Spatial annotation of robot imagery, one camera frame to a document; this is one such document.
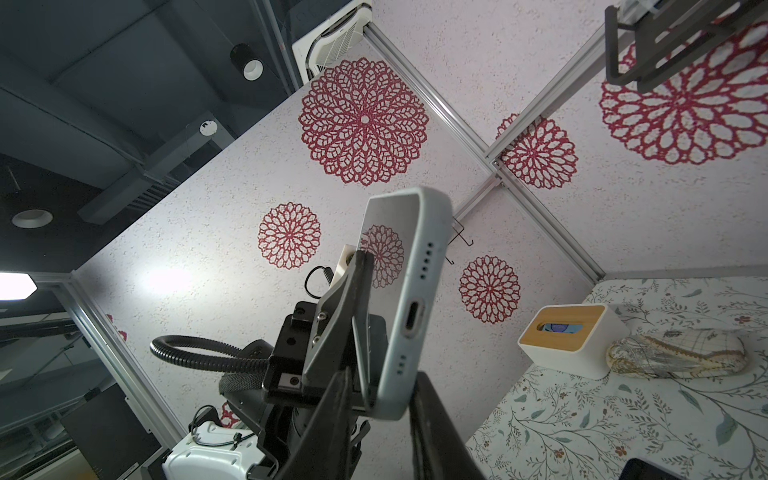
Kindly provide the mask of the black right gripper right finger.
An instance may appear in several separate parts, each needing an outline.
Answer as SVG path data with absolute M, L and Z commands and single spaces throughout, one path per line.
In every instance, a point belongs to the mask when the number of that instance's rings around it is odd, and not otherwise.
M 416 376 L 409 421 L 415 479 L 484 479 L 423 371 Z

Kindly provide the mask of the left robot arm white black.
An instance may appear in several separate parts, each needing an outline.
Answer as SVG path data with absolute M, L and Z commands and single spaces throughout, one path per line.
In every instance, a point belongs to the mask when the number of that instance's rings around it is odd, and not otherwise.
M 189 425 L 197 457 L 239 479 L 351 477 L 388 346 L 385 321 L 369 305 L 374 270 L 374 255 L 355 251 L 327 293 L 295 305 L 275 344 L 259 339 L 239 348 L 186 335 L 152 340 L 157 358 L 221 375 L 233 435 L 216 440 L 223 419 L 202 407 Z

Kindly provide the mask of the black phone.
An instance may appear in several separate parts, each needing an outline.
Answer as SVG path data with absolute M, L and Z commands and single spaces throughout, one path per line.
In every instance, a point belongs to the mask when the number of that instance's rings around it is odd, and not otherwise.
M 623 467 L 619 480 L 684 480 L 684 478 L 661 466 L 640 458 L 629 459 Z
M 450 198 L 429 187 L 367 202 L 352 328 L 363 408 L 371 418 L 398 420 L 409 404 L 452 222 Z

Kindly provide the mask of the white box with wooden top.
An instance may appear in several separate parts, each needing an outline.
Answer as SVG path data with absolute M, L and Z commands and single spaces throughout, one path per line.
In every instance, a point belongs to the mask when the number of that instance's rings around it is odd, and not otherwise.
M 550 305 L 536 313 L 517 344 L 537 366 L 600 380 L 609 373 L 609 347 L 629 335 L 607 304 Z

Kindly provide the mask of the grey wall shelf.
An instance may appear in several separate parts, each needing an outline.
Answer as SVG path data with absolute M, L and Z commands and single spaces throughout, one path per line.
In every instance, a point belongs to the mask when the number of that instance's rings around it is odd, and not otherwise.
M 605 75 L 647 93 L 767 15 L 765 1 L 622 1 L 605 10 Z

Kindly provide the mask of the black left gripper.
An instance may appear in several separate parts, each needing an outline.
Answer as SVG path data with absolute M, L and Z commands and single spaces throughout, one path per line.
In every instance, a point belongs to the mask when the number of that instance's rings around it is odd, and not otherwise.
M 269 403 L 309 408 L 319 404 L 338 371 L 352 374 L 351 410 L 368 414 L 387 350 L 387 325 L 370 314 L 374 256 L 358 250 L 360 282 L 344 295 L 299 302 L 280 331 L 263 381 Z

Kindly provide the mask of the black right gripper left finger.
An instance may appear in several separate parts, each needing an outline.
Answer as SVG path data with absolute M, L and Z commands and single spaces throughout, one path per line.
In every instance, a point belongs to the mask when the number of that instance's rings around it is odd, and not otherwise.
M 348 479 L 352 374 L 334 374 L 304 432 L 301 443 L 277 479 Z

